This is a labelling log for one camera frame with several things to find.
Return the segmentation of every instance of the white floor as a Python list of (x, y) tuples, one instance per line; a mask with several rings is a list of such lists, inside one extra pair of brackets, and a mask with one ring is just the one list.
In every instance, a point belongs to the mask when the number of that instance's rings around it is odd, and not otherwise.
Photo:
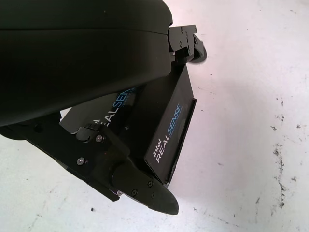
[(1, 137), (1, 232), (309, 231), (309, 0), (166, 3), (208, 52), (188, 67), (198, 101), (169, 187), (179, 214), (112, 203)]

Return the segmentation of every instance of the scuff mark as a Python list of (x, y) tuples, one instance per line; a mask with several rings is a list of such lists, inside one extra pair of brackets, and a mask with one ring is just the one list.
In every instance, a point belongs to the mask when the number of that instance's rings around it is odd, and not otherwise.
[(229, 222), (227, 222), (227, 221), (225, 221), (225, 220), (223, 220), (223, 219), (221, 219), (221, 218), (219, 218), (219, 217), (215, 217), (215, 216), (210, 215), (210, 214), (208, 214), (208, 216), (211, 217), (211, 218), (215, 218), (215, 219), (217, 219), (217, 220), (219, 220), (219, 221), (221, 221), (221, 222), (224, 222), (225, 224), (229, 224), (229, 225), (236, 226), (236, 227), (239, 228), (239, 225), (231, 224), (231, 223), (229, 223)]
[(277, 208), (276, 205), (273, 205), (273, 206), (272, 206), (272, 208), (271, 208), (271, 210), (270, 210), (270, 215), (271, 215), (271, 216), (273, 216), (274, 213), (277, 211), (276, 208)]
[(257, 215), (259, 213), (259, 208), (258, 208), (259, 202), (260, 202), (260, 197), (258, 197), (255, 202), (255, 223), (256, 224), (257, 224)]
[(36, 217), (36, 218), (34, 219), (34, 221), (32, 222), (31, 226), (28, 227), (29, 232), (33, 229), (33, 227), (34, 227), (34, 225), (35, 225), (35, 223), (37, 222), (38, 219), (39, 219), (39, 218)]

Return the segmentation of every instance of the screw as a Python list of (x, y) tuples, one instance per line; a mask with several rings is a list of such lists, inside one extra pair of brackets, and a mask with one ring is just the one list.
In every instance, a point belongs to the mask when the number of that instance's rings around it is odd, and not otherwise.
[(135, 197), (136, 194), (137, 194), (137, 190), (136, 189), (132, 190), (132, 192), (131, 192), (132, 197)]
[(77, 160), (77, 165), (83, 165), (83, 163), (85, 162), (85, 159), (83, 157), (80, 157), (78, 160)]
[(105, 138), (104, 138), (102, 135), (99, 134), (99, 135), (96, 137), (96, 142), (97, 142), (97, 143), (101, 143), (104, 139), (105, 139)]

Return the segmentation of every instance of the black plastic cover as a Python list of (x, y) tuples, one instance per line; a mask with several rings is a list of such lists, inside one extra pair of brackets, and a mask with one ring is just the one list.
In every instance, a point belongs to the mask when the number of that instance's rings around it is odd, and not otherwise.
[(162, 0), (2, 0), (0, 126), (167, 76)]

